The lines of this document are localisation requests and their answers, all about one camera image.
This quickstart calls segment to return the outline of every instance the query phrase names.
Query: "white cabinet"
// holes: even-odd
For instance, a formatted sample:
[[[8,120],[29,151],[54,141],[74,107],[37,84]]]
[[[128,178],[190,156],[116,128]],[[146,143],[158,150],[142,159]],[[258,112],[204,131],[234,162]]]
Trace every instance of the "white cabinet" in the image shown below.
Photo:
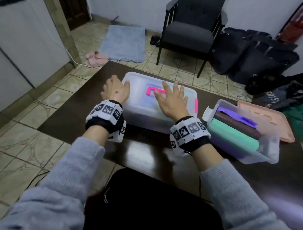
[[[0,51],[0,111],[31,89],[31,85]]]
[[[27,79],[39,86],[70,61],[43,0],[0,7],[0,47]]]

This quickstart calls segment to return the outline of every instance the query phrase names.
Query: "white cable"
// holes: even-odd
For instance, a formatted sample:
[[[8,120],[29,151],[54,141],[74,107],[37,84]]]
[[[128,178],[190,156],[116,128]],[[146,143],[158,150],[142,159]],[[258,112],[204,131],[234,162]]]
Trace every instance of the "white cable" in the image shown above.
[[[95,67],[91,67],[91,66],[88,66],[88,65],[83,65],[83,64],[77,63],[77,62],[73,59],[73,57],[71,56],[71,54],[69,53],[69,51],[68,51],[64,46],[61,46],[61,45],[53,38],[53,36],[51,35],[51,33],[48,31],[48,29],[46,28],[46,26],[43,24],[42,20],[39,18],[38,14],[36,13],[36,11],[35,11],[35,9],[34,9],[34,7],[33,7],[33,5],[32,5],[32,2],[31,2],[30,0],[27,0],[27,1],[30,3],[31,8],[32,8],[33,11],[35,12],[37,18],[39,19],[40,23],[42,24],[42,26],[44,27],[44,29],[46,30],[46,32],[49,34],[49,36],[53,39],[53,41],[54,41],[58,46],[60,46],[61,48],[63,48],[63,49],[67,52],[68,56],[72,59],[72,61],[73,61],[74,63],[76,63],[76,64],[78,64],[78,65],[81,65],[81,66],[87,66],[87,67],[89,67],[89,68],[98,69],[98,68],[95,68]]]

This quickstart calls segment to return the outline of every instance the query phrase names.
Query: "pink slipper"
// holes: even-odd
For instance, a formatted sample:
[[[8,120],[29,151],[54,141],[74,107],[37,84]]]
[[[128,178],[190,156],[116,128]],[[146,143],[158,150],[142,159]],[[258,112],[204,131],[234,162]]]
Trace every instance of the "pink slipper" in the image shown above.
[[[107,59],[96,59],[95,57],[91,57],[85,64],[90,67],[100,67],[104,66],[107,62]]]
[[[90,59],[91,57],[95,57],[98,59],[109,59],[109,56],[105,53],[100,53],[98,51],[91,51],[88,54],[86,54],[86,59]]]

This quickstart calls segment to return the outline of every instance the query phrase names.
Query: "tiled floor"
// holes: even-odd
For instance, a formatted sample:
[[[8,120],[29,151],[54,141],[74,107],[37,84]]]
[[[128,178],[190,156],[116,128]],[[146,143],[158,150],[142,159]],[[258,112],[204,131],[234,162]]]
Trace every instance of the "tiled floor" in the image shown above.
[[[98,50],[107,29],[108,25],[89,22],[72,31],[83,62],[86,60],[87,52]],[[197,78],[202,64],[200,59],[162,50],[160,63],[156,66],[158,48],[149,44],[151,36],[150,33],[146,36],[143,63],[120,63],[224,97],[250,100],[243,85],[216,74],[209,63],[200,78]],[[51,170],[69,148],[69,144],[40,133],[37,128],[97,71],[85,66],[72,70],[13,121],[0,129],[0,218],[31,180],[39,173]],[[104,159],[94,178],[90,194],[104,187],[111,175],[120,168],[121,166]]]

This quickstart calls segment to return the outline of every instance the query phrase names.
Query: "purple item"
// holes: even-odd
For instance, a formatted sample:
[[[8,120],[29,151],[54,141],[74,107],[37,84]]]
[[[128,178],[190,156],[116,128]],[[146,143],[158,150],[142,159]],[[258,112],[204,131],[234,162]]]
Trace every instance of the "purple item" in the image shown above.
[[[254,129],[258,130],[258,128],[257,128],[258,124],[257,123],[255,123],[253,120],[248,119],[248,118],[246,118],[246,117],[244,117],[244,116],[242,116],[242,115],[240,115],[240,114],[238,114],[238,113],[236,113],[232,110],[219,107],[217,109],[217,111],[223,112],[223,113],[229,115],[230,117],[232,117],[233,119],[235,119],[237,121],[240,121],[240,122],[242,122],[242,123],[244,123],[244,124],[246,124],[250,127],[253,127]]]

